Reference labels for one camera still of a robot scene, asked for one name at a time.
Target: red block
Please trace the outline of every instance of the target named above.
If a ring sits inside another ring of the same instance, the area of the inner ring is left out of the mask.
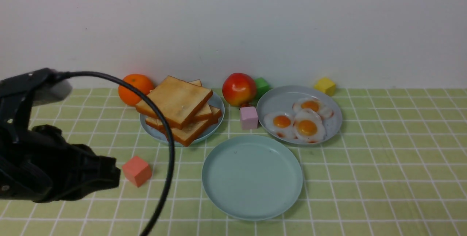
[[[128,160],[121,169],[125,177],[135,186],[140,187],[152,176],[152,170],[149,164],[139,156],[134,156]]]

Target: toy block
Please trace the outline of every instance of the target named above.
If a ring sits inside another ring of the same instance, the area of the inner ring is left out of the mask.
[[[125,177],[135,186],[140,187],[152,176],[149,164],[139,156],[134,156],[121,169]]]
[[[336,90],[336,84],[332,82],[329,78],[323,77],[315,85],[315,89],[325,93],[328,96],[334,95]]]
[[[255,79],[255,83],[256,83],[256,90],[257,90],[255,99],[261,98],[262,95],[264,95],[267,91],[271,89],[269,84],[262,77]]]
[[[258,128],[258,113],[255,107],[240,108],[240,125],[243,130]]]

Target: stack of toast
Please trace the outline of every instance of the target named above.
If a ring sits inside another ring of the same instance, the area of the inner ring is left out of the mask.
[[[185,147],[222,116],[219,108],[207,103],[211,96],[212,90],[204,88],[200,80],[188,83],[171,76],[147,95],[167,119],[174,139]],[[167,136],[162,122],[147,103],[140,101],[136,110],[148,116],[147,125]]]

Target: gray plate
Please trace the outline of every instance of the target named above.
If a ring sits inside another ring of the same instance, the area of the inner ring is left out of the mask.
[[[222,102],[222,99],[220,98],[220,96],[218,94],[216,94],[215,92],[212,92],[212,97],[209,98],[208,104],[211,105],[211,106],[219,108],[222,111],[222,116],[220,116],[219,121],[217,122],[217,124],[214,124],[214,125],[208,127],[197,139],[195,139],[195,141],[193,141],[192,145],[207,139],[210,135],[215,133],[217,128],[220,126],[220,123],[222,123],[222,121],[224,120],[225,106],[224,106],[224,103]],[[145,116],[143,114],[140,114],[140,122],[141,122],[141,126],[143,127],[143,129],[148,134],[150,134],[153,138],[157,139],[158,141],[160,141],[162,143],[168,144],[169,142],[167,141],[167,138],[165,137],[164,134],[160,133],[160,131],[157,131],[156,129],[154,129],[154,128],[152,128],[152,127],[150,127],[150,126],[148,126],[146,124],[146,118],[147,118],[147,116]],[[182,147],[183,145],[178,143],[178,142],[175,142],[175,146]]]
[[[293,103],[295,103],[300,98],[307,98],[307,97],[315,97],[329,106],[332,111],[334,111],[334,115],[332,118],[328,118],[323,121],[323,125],[326,128],[326,135],[324,140],[318,143],[308,144],[304,141],[292,141],[286,140],[276,136],[274,133],[270,132],[267,128],[264,128],[270,135],[274,136],[275,138],[290,144],[297,144],[303,146],[314,146],[320,144],[326,140],[332,138],[340,129],[342,125],[342,112],[340,111],[339,105],[337,105],[332,98],[328,95],[317,91],[313,88],[307,88],[305,86],[300,85],[287,85],[281,86],[279,88],[273,88],[272,90],[265,93],[256,106],[258,112],[258,119],[260,124],[264,127],[264,116],[268,113],[276,112],[276,111],[283,111],[286,113],[295,114],[292,109]]]
[[[279,216],[297,201],[303,173],[284,145],[248,135],[224,141],[209,153],[202,182],[221,211],[237,219],[260,221]]]

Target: red apple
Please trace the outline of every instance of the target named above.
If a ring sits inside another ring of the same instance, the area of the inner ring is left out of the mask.
[[[231,106],[239,107],[249,103],[256,95],[256,83],[248,75],[233,73],[222,85],[225,101]]]

